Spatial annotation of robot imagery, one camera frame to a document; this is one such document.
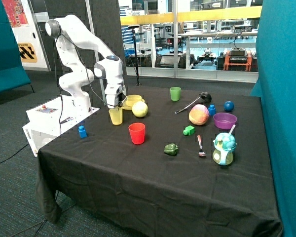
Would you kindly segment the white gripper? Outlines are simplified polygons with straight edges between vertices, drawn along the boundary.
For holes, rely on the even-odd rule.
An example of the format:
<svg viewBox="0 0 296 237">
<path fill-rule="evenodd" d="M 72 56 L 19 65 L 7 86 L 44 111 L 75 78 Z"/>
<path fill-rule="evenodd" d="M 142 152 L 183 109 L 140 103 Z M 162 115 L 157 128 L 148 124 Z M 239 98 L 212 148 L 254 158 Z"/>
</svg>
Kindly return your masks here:
<svg viewBox="0 0 296 237">
<path fill-rule="evenodd" d="M 124 84 L 108 84 L 105 89 L 107 106 L 118 109 L 123 106 L 126 99 L 126 86 Z"/>
</svg>

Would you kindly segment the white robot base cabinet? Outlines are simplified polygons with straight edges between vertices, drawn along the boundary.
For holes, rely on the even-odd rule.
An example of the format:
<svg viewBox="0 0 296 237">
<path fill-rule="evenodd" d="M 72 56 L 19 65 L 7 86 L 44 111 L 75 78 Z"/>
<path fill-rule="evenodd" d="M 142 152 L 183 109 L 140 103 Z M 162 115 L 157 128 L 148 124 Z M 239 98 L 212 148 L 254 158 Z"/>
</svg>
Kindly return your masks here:
<svg viewBox="0 0 296 237">
<path fill-rule="evenodd" d="M 98 111 L 92 107 L 79 111 L 70 96 L 60 96 L 26 111 L 29 123 L 23 126 L 24 134 L 36 157 L 49 142 Z"/>
</svg>

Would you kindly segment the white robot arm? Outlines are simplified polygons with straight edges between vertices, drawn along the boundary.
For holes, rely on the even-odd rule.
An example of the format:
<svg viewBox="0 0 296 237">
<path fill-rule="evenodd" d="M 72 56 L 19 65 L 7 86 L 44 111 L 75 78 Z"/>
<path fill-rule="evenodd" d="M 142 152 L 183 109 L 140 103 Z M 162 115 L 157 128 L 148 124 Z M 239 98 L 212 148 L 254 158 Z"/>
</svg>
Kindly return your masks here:
<svg viewBox="0 0 296 237">
<path fill-rule="evenodd" d="M 81 88 L 94 78 L 107 81 L 105 95 L 108 107 L 119 106 L 126 97 L 121 59 L 75 15 L 50 19 L 45 23 L 45 29 L 55 39 L 62 64 L 71 69 L 70 73 L 59 78 L 59 86 L 72 96 L 75 108 L 84 112 L 91 109 L 89 94 Z M 95 63 L 93 70 L 87 69 L 79 57 L 78 48 L 98 52 L 103 59 Z"/>
</svg>

